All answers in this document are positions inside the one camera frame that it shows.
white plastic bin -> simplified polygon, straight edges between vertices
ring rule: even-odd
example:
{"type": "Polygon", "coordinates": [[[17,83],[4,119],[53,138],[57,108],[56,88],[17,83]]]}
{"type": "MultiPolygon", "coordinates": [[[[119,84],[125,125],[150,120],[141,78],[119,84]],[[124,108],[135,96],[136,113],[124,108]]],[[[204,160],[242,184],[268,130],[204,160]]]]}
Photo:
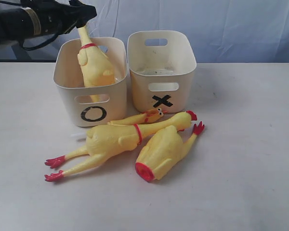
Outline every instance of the white plastic bin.
{"type": "Polygon", "coordinates": [[[160,107],[170,113],[187,103],[197,66],[187,37],[177,31],[140,31],[127,46],[135,108],[160,107]]]}
{"type": "Polygon", "coordinates": [[[77,54],[80,39],[64,43],[59,51],[53,80],[72,122],[79,127],[106,124],[123,119],[127,111],[127,84],[129,74],[124,43],[117,38],[92,38],[104,50],[115,66],[116,83],[85,88],[77,54]],[[102,102],[92,103],[90,95],[103,95],[102,102]]]}

rubber chicken body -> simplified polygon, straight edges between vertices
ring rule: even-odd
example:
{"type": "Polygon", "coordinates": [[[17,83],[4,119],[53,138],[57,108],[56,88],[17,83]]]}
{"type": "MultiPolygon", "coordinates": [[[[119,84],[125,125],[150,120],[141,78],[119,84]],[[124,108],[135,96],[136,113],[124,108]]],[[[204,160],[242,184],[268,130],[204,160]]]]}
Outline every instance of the rubber chicken body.
{"type": "Polygon", "coordinates": [[[45,165],[55,168],[66,160],[81,156],[90,155],[82,163],[58,173],[45,175],[46,181],[55,181],[69,175],[98,167],[109,158],[124,151],[134,150],[142,139],[156,133],[157,131],[173,125],[177,130],[182,130],[191,126],[191,121],[197,120],[197,116],[192,111],[180,112],[173,117],[153,124],[140,125],[98,125],[87,132],[86,144],[68,155],[55,159],[48,159],[45,165]]]}
{"type": "Polygon", "coordinates": [[[195,124],[191,137],[184,143],[175,126],[159,130],[140,151],[135,163],[137,174],[148,182],[162,179],[188,154],[203,130],[202,122],[195,124]]]}
{"type": "MultiPolygon", "coordinates": [[[[116,82],[114,67],[108,56],[89,38],[86,26],[78,28],[81,48],[77,55],[85,87],[111,85],[116,82]]],[[[93,102],[101,101],[99,95],[92,95],[93,102]]]]}
{"type": "Polygon", "coordinates": [[[167,111],[162,111],[161,108],[155,108],[143,112],[139,115],[133,115],[121,120],[111,120],[107,124],[110,125],[133,125],[133,124],[143,124],[143,123],[154,123],[164,116],[167,111]]]}

white backdrop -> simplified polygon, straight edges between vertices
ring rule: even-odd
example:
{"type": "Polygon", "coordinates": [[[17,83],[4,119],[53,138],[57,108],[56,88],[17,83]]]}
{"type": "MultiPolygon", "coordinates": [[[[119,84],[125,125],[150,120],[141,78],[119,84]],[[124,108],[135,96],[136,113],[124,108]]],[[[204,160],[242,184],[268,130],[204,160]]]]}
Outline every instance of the white backdrop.
{"type": "MultiPolygon", "coordinates": [[[[187,35],[199,63],[289,62],[289,0],[82,0],[98,16],[89,21],[92,37],[114,36],[127,45],[141,30],[170,29],[187,35]]],[[[55,59],[77,30],[60,36],[32,59],[55,59]]],[[[33,39],[29,45],[46,38],[33,39]]],[[[0,58],[13,58],[7,49],[0,58]]]]}

toy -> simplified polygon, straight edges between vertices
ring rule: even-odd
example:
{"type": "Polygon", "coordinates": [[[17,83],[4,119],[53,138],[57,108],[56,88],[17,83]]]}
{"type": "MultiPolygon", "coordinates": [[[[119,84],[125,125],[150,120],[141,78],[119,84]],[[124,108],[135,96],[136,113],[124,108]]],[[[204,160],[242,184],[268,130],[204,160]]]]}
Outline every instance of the toy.
{"type": "Polygon", "coordinates": [[[140,125],[98,125],[87,132],[86,144],[83,147],[55,159],[48,159],[45,165],[55,168],[64,161],[89,154],[90,157],[82,163],[58,173],[45,175],[46,181],[55,181],[87,169],[98,167],[109,158],[124,151],[134,150],[142,139],[156,133],[157,131],[173,125],[177,130],[182,130],[191,126],[191,121],[197,120],[197,116],[192,111],[180,112],[171,118],[153,124],[140,125]]]}
{"type": "MultiPolygon", "coordinates": [[[[78,28],[81,48],[77,55],[85,87],[111,85],[116,82],[114,67],[108,56],[92,43],[86,26],[78,28]]],[[[101,101],[99,95],[92,95],[93,102],[101,101]]]]}
{"type": "Polygon", "coordinates": [[[109,125],[133,125],[142,123],[154,123],[164,116],[167,111],[162,111],[161,108],[155,108],[143,112],[139,115],[133,115],[121,120],[112,120],[108,122],[109,125]]]}
{"type": "Polygon", "coordinates": [[[159,130],[140,151],[135,163],[137,174],[148,182],[160,180],[188,154],[203,130],[202,122],[195,124],[191,137],[184,143],[175,126],[159,130]]]}

rubber chicken head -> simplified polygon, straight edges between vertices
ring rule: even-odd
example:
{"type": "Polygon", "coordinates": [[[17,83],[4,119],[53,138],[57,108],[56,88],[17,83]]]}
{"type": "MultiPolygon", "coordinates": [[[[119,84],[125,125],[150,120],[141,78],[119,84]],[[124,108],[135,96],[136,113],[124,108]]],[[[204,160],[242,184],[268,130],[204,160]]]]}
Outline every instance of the rubber chicken head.
{"type": "Polygon", "coordinates": [[[162,118],[164,116],[165,113],[167,113],[168,111],[162,111],[161,108],[154,108],[154,109],[150,109],[146,112],[144,112],[144,114],[146,114],[147,118],[145,119],[146,123],[154,123],[157,120],[159,120],[160,118],[162,118]]]}

